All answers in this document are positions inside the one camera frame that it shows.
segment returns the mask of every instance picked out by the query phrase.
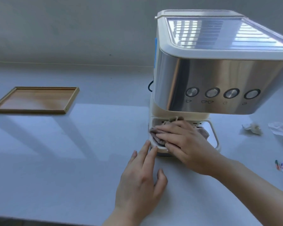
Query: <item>hand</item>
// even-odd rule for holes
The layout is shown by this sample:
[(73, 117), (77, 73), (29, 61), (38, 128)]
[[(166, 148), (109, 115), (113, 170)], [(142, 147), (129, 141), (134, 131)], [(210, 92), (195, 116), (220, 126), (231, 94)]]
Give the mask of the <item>hand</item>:
[(118, 216), (123, 222), (126, 219), (122, 225), (139, 225), (155, 209), (168, 183), (164, 172), (159, 169), (154, 184), (157, 147), (148, 153), (149, 147), (150, 141), (147, 140), (138, 154), (133, 152), (117, 187), (112, 215)]
[(187, 121), (174, 121), (171, 124), (156, 126), (167, 133), (156, 134), (167, 141), (168, 151), (183, 162), (189, 169), (214, 176), (227, 158), (216, 149)]

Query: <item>gray cloth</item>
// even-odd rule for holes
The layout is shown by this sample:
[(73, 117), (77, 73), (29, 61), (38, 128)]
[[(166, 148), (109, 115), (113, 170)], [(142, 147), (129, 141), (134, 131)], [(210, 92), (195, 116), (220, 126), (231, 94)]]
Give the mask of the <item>gray cloth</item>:
[[(184, 118), (183, 117), (174, 117), (174, 118), (170, 118), (168, 121), (165, 121), (162, 125), (165, 124), (170, 124), (173, 121), (183, 121)], [(194, 127), (206, 140), (208, 139), (208, 137), (210, 136), (209, 133), (203, 128), (203, 127)], [(158, 133), (166, 133), (165, 131), (161, 131), (155, 127), (152, 127), (149, 130), (151, 136), (153, 137), (154, 141), (156, 144), (158, 144), (158, 146), (162, 146), (164, 147), (166, 144), (165, 140), (159, 139), (156, 134)]]

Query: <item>person's right hand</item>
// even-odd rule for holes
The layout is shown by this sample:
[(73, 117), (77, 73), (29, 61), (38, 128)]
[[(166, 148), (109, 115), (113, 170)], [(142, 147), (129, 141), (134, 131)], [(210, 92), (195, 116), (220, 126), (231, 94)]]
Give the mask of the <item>person's right hand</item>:
[(199, 174), (214, 176), (228, 161), (187, 121), (174, 121), (156, 128), (167, 132), (156, 136), (167, 142), (168, 151)]

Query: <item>white table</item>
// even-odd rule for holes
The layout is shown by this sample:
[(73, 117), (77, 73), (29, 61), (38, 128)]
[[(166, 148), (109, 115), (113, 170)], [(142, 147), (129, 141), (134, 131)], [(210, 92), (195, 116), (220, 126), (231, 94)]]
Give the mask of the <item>white table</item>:
[[(0, 114), (0, 216), (101, 225), (133, 150), (147, 139), (152, 69), (0, 64), (0, 98), (14, 86), (78, 86), (66, 115)], [(268, 122), (283, 122), (283, 87), (253, 115), (212, 114), (222, 154), (283, 190), (283, 143)], [(242, 124), (257, 122), (264, 135)], [(142, 225), (260, 225), (218, 181), (172, 159), (156, 159), (169, 183)]]

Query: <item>person's left hand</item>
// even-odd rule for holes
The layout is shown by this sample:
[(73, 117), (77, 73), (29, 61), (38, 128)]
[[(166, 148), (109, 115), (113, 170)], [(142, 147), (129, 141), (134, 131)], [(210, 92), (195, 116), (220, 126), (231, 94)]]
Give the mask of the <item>person's left hand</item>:
[(112, 215), (122, 219), (123, 225), (139, 225), (157, 206), (168, 180), (158, 170), (154, 184), (153, 169), (157, 147), (148, 153), (150, 142), (146, 141), (140, 152), (133, 152), (117, 187), (115, 209)]

